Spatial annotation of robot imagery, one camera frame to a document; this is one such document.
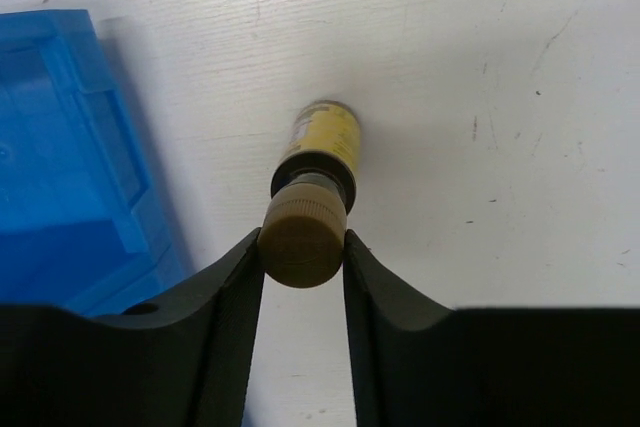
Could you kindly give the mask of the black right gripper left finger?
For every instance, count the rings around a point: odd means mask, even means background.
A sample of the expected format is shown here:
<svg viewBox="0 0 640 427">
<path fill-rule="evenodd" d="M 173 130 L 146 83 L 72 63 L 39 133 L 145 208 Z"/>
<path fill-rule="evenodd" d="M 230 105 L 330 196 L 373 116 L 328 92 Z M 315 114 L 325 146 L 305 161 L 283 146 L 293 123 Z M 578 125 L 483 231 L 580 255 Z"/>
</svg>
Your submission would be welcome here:
<svg viewBox="0 0 640 427">
<path fill-rule="evenodd" d="M 1 309 L 5 426 L 238 426 L 264 274 L 249 234 L 117 315 Z"/>
</svg>

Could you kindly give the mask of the yellow label brown bottle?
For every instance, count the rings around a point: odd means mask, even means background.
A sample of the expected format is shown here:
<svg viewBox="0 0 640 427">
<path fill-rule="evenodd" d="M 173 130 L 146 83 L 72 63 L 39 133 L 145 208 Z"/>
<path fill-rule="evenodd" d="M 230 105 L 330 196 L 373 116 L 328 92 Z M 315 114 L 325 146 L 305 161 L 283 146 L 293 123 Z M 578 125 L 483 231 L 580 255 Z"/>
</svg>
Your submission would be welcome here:
<svg viewBox="0 0 640 427">
<path fill-rule="evenodd" d="M 262 266 L 276 282 L 312 288 L 339 270 L 360 146 L 360 124 L 347 105 L 320 100 L 298 113 L 258 236 Z"/>
</svg>

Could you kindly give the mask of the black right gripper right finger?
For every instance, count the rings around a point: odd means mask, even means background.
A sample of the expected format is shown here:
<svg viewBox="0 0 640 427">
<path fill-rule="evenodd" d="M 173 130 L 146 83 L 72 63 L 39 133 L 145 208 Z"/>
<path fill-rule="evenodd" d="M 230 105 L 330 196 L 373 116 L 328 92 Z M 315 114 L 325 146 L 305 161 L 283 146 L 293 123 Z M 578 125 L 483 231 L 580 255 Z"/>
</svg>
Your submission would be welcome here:
<svg viewBox="0 0 640 427">
<path fill-rule="evenodd" d="M 343 285 L 361 426 L 635 426 L 635 308 L 447 308 L 354 233 Z"/>
</svg>

